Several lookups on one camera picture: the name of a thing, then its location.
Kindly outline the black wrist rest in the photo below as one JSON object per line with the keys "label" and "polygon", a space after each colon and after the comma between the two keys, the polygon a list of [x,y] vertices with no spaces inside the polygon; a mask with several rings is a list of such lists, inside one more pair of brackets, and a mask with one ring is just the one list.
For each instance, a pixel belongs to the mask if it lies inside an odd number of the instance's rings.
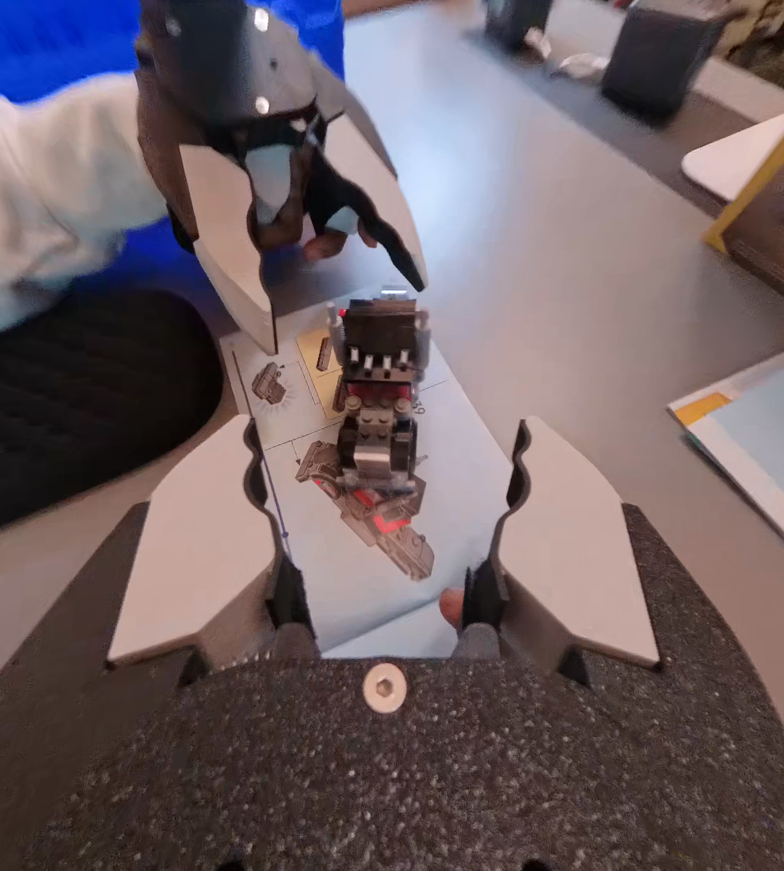
{"label": "black wrist rest", "polygon": [[77,291],[0,333],[0,528],[178,448],[224,376],[199,311],[158,289]]}

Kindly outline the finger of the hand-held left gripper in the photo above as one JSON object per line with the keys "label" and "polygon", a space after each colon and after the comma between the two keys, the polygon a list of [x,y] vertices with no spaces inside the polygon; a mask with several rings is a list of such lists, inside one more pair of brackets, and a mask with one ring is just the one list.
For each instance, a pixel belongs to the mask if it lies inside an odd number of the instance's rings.
{"label": "finger of the hand-held left gripper", "polygon": [[429,284],[421,240],[397,171],[364,106],[333,73],[315,73],[322,119],[309,178],[319,233],[363,230],[417,292]]}
{"label": "finger of the hand-held left gripper", "polygon": [[253,190],[247,173],[210,147],[183,144],[180,158],[195,225],[194,253],[233,320],[266,354],[278,352],[262,257],[249,232]]}

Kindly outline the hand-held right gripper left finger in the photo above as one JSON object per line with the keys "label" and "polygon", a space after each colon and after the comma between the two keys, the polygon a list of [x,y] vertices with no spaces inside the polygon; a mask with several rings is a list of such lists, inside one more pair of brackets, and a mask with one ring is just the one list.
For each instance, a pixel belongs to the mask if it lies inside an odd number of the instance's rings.
{"label": "hand-held right gripper left finger", "polygon": [[223,670],[284,650],[318,655],[303,576],[268,507],[255,420],[235,416],[153,492],[107,661],[189,650]]}

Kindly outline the blue plastic bin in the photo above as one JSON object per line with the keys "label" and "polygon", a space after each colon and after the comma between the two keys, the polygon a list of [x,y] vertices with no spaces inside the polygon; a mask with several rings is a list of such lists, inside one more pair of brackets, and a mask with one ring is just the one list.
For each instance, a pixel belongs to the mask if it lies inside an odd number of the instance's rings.
{"label": "blue plastic bin", "polygon": [[125,61],[137,2],[0,2],[0,95],[31,103]]}

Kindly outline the person's left hand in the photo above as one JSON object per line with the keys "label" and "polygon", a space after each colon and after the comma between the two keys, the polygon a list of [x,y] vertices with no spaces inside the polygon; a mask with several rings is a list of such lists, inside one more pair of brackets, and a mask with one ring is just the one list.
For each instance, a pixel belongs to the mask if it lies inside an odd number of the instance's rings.
{"label": "person's left hand", "polygon": [[286,203],[270,221],[263,223],[260,218],[267,217],[266,212],[266,204],[258,202],[248,213],[251,238],[261,252],[295,247],[305,261],[317,263],[340,254],[350,238],[343,231],[327,228],[306,242],[301,242],[304,211],[299,200]]}

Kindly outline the white round pad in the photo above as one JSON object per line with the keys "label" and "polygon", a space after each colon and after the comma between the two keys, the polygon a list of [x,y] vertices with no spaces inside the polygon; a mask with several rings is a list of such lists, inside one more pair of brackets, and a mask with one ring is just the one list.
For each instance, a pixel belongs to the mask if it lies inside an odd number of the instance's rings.
{"label": "white round pad", "polygon": [[784,113],[686,154],[681,172],[725,203],[734,201],[784,138]]}

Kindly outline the black red lego truck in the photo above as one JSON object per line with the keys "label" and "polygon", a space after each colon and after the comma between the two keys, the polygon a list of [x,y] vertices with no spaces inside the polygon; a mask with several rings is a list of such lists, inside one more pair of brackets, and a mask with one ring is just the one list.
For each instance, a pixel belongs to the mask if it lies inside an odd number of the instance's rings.
{"label": "black red lego truck", "polygon": [[328,333],[341,368],[334,406],[337,484],[382,497],[416,491],[417,405],[430,362],[428,311],[395,294],[328,308]]}

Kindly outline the black cube device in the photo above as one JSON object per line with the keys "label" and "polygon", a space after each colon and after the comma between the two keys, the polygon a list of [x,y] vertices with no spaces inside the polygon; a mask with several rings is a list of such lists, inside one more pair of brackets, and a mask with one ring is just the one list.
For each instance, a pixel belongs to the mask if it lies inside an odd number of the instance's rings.
{"label": "black cube device", "polygon": [[633,2],[604,69],[601,95],[641,117],[675,114],[736,13],[723,1]]}

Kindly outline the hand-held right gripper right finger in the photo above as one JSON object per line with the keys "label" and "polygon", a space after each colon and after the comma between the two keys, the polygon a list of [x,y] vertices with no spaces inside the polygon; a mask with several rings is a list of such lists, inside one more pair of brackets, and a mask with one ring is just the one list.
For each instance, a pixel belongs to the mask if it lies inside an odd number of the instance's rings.
{"label": "hand-held right gripper right finger", "polygon": [[625,507],[604,475],[536,416],[520,420],[508,508],[463,591],[459,654],[587,672],[586,652],[654,669]]}

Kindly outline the battery charger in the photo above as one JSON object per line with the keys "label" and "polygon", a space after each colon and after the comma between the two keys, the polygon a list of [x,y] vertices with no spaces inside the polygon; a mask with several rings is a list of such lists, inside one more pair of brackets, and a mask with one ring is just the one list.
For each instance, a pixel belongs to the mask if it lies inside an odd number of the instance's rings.
{"label": "battery charger", "polygon": [[545,36],[553,1],[484,1],[485,33],[510,51],[522,49],[529,34]]}

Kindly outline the closed instruction booklets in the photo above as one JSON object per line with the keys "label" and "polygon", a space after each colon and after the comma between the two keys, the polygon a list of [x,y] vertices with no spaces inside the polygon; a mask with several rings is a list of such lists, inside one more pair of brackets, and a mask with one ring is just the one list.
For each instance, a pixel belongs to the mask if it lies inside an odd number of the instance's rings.
{"label": "closed instruction booklets", "polygon": [[784,538],[784,352],[673,401],[667,410]]}

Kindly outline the open instruction booklet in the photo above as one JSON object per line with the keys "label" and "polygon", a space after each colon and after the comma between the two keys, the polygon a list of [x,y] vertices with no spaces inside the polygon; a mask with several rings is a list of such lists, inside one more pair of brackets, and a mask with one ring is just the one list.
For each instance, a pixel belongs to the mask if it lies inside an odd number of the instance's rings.
{"label": "open instruction booklet", "polygon": [[433,557],[429,576],[409,576],[380,543],[367,543],[342,515],[329,484],[299,480],[313,446],[336,443],[342,417],[330,404],[338,368],[314,375],[326,309],[318,305],[278,324],[269,356],[242,332],[220,340],[236,406],[255,419],[265,454],[270,506],[304,577],[311,619],[327,659],[441,658],[455,646],[438,598],[463,589],[488,556],[507,510],[511,466],[436,347],[419,393],[416,474],[421,506],[403,527]]}

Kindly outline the person's left forearm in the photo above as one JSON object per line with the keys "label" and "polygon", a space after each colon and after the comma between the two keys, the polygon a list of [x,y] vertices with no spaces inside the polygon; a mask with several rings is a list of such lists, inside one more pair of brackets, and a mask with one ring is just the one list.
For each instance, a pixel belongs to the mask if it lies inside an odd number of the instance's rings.
{"label": "person's left forearm", "polygon": [[132,73],[31,103],[0,95],[0,332],[103,270],[125,234],[166,215],[137,141]]}

